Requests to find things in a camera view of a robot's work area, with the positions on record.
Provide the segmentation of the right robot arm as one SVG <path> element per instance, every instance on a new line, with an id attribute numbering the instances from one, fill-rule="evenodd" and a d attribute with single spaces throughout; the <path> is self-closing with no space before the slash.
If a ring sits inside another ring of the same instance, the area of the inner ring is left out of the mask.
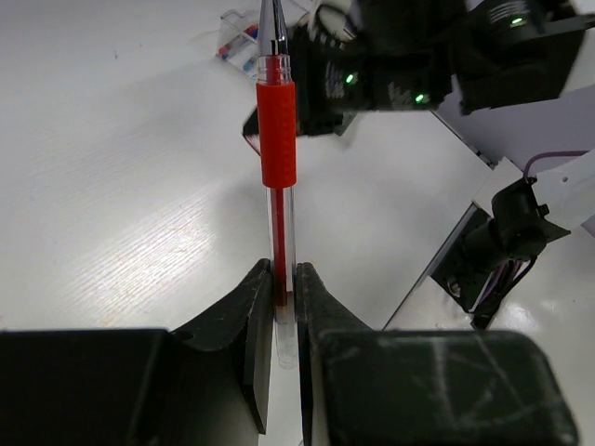
<path id="1" fill-rule="evenodd" d="M 268 1 L 259 50 L 288 57 L 301 136 L 339 135 L 359 112 L 468 115 L 594 82 L 590 1 L 318 1 L 287 24 Z"/>

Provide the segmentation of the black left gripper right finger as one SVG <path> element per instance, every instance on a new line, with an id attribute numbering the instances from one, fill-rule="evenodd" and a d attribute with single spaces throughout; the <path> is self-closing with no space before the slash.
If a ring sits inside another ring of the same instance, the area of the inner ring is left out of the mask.
<path id="1" fill-rule="evenodd" d="M 297 267 L 307 445 L 576 445 L 543 350 L 511 331 L 371 329 Z"/>

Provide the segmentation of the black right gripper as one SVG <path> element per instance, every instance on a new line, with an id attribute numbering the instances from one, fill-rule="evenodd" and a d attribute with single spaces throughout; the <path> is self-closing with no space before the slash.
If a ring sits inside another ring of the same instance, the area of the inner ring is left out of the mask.
<path id="1" fill-rule="evenodd" d="M 300 137 L 341 137 L 355 120 L 355 111 L 338 111 L 332 102 L 346 98 L 348 88 L 358 81 L 358 75 L 339 67 L 338 60 L 344 45 L 361 28 L 357 1 L 314 1 L 290 26 L 289 49 Z M 260 156 L 257 108 L 243 123 L 242 137 Z"/>

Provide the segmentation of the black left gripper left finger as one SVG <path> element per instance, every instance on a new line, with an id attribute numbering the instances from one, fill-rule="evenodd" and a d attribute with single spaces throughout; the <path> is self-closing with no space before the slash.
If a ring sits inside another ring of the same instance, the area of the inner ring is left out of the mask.
<path id="1" fill-rule="evenodd" d="M 5 445 L 255 445 L 267 428 L 271 272 L 259 260 L 175 330 L 4 331 Z"/>

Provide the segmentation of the red ballpoint pen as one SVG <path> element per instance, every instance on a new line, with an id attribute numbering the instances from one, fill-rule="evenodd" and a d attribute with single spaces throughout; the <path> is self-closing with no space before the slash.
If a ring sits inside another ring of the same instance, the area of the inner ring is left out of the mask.
<path id="1" fill-rule="evenodd" d="M 277 356 L 280 366 L 290 370 L 298 364 L 294 222 L 297 117 L 288 35 L 279 1 L 261 3 L 257 111 L 261 177 L 268 202 Z"/>

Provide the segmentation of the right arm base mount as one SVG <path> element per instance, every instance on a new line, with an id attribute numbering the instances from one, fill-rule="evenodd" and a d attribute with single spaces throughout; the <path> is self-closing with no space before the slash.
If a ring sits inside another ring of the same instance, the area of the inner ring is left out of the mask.
<path id="1" fill-rule="evenodd" d="M 570 234 L 546 220 L 549 208 L 534 194 L 535 177 L 524 177 L 496 194 L 493 214 L 473 212 L 431 277 L 487 329 L 505 297 L 531 271 L 547 244 Z"/>

